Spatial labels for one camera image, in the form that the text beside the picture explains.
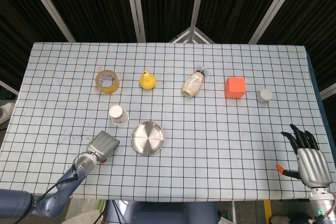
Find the yellow pear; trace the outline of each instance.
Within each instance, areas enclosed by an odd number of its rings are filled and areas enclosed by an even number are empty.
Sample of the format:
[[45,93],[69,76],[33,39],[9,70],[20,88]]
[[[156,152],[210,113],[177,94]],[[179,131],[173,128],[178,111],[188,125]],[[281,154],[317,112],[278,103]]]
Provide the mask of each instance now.
[[150,74],[148,71],[144,71],[140,77],[140,85],[143,89],[152,89],[155,87],[156,78],[154,75]]

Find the black cable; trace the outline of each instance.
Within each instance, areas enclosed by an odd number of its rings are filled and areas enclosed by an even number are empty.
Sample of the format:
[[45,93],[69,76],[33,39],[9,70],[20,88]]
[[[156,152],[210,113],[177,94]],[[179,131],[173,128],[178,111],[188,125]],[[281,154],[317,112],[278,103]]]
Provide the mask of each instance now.
[[32,203],[33,203],[33,196],[31,194],[30,195],[30,205],[29,205],[29,207],[27,208],[26,212],[21,216],[21,218],[18,219],[14,224],[18,224],[20,221],[22,221],[28,215]]
[[108,203],[109,203],[109,201],[107,200],[103,212],[101,212],[100,216],[96,219],[96,221],[93,224],[96,224],[98,222],[98,220],[102,217],[102,215],[106,212]]
[[37,204],[39,204],[41,202],[41,200],[51,191],[53,190],[56,186],[58,186],[59,184],[62,184],[64,182],[69,182],[69,181],[73,181],[73,180],[78,180],[78,175],[76,173],[76,168],[75,165],[71,166],[72,169],[72,173],[73,173],[73,177],[71,178],[66,178],[64,180],[61,180],[59,182],[57,182],[56,184],[54,184],[52,187],[50,187],[38,200],[37,200]]
[[120,217],[119,217],[118,210],[117,210],[117,206],[116,206],[117,203],[114,200],[112,201],[112,203],[113,203],[114,209],[115,209],[115,211],[117,213],[117,217],[118,217],[119,223],[121,224]]
[[[58,186],[59,184],[62,184],[62,183],[64,183],[64,182],[69,182],[69,181],[73,181],[73,180],[78,180],[78,175],[77,175],[77,173],[76,173],[76,167],[75,167],[75,165],[72,165],[71,166],[71,169],[72,169],[72,173],[73,173],[73,176],[71,177],[71,178],[66,178],[66,179],[64,179],[64,180],[61,180],[61,181],[59,181],[59,182],[57,182],[56,184],[54,184],[52,187],[50,187],[44,194],[42,194],[42,196],[37,200],[37,203],[36,203],[36,205],[38,205],[40,202],[41,202],[41,200],[51,191],[51,190],[53,190],[56,186]],[[32,202],[33,202],[33,196],[32,195],[30,195],[31,196],[31,198],[30,198],[30,204],[32,204]],[[20,221],[22,221],[27,215],[28,215],[28,212],[29,212],[29,209],[30,209],[30,207],[28,208],[28,210],[25,212],[25,214],[24,215],[22,215],[21,217],[20,217],[20,219],[18,219],[14,224],[18,224]]]

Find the white ceiling beam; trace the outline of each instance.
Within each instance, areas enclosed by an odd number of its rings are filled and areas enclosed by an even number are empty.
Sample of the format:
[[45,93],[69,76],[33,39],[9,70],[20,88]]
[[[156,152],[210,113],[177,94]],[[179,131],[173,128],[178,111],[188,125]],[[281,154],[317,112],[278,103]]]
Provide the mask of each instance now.
[[184,38],[185,36],[187,36],[189,32],[190,32],[190,30],[189,30],[189,28],[188,28],[185,32],[183,32],[183,33],[181,33],[180,35],[178,35],[178,36],[176,37],[176,39],[172,39],[172,40],[170,41],[170,43],[176,43],[176,42],[178,42],[179,40],[181,40],[182,38]]
[[9,90],[10,92],[12,92],[13,94],[19,95],[19,91],[17,91],[16,89],[12,88],[11,86],[7,85],[6,83],[4,83],[3,81],[0,81],[0,86]]
[[194,31],[195,31],[195,26],[197,23],[198,13],[200,11],[200,6],[201,6],[201,0],[195,0],[193,14],[191,18],[191,24],[190,24],[190,33],[188,36],[188,40],[190,43],[193,41],[193,38],[194,38]]
[[142,16],[141,0],[130,0],[136,40],[138,43],[146,42],[145,28]]
[[201,34],[199,34],[196,30],[194,30],[194,34],[199,37],[202,41],[204,41],[205,43],[207,44],[213,44],[213,43],[210,43],[209,41],[207,41],[206,38],[204,38]]
[[71,34],[65,22],[63,21],[62,17],[59,15],[53,2],[51,0],[41,0],[41,2],[44,5],[44,7],[47,9],[51,17],[53,18],[53,20],[55,21],[56,25],[59,27],[61,32],[64,34],[66,39],[69,42],[75,42],[73,35]]
[[259,39],[264,34],[265,30],[269,26],[269,24],[272,22],[275,15],[280,10],[282,4],[285,2],[285,0],[273,0],[272,4],[269,6],[266,14],[264,15],[263,19],[261,20],[259,26],[257,27],[256,31],[252,35],[249,44],[256,44],[258,43]]
[[326,89],[323,89],[320,92],[321,95],[321,99],[324,100],[332,95],[336,94],[336,83],[334,83],[333,85],[327,87]]

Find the robot finger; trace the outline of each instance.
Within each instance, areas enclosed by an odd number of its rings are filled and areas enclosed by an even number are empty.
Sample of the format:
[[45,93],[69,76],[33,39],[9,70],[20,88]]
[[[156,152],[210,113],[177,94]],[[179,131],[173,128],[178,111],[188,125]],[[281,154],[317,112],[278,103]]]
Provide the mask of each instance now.
[[316,142],[313,134],[311,134],[309,131],[305,131],[304,133],[306,134],[306,136],[308,138],[308,141],[310,143],[310,148],[315,149],[315,150],[319,150],[319,146],[317,145],[317,142]]
[[310,148],[310,144],[308,142],[308,137],[304,134],[304,132],[300,131],[295,125],[290,124],[290,127],[294,131],[294,135],[296,137],[296,140],[301,146],[301,148]]
[[295,138],[288,132],[282,132],[282,135],[286,137],[289,140],[290,145],[292,146],[294,153],[298,154],[298,149],[302,148],[298,145],[297,141]]

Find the metal plate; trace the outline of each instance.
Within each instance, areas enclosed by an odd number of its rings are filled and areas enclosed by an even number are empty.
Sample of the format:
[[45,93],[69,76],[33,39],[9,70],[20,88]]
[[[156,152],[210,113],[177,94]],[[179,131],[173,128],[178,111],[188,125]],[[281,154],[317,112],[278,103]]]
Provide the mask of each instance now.
[[134,149],[144,155],[158,152],[163,146],[164,139],[163,129],[154,122],[138,124],[131,137]]

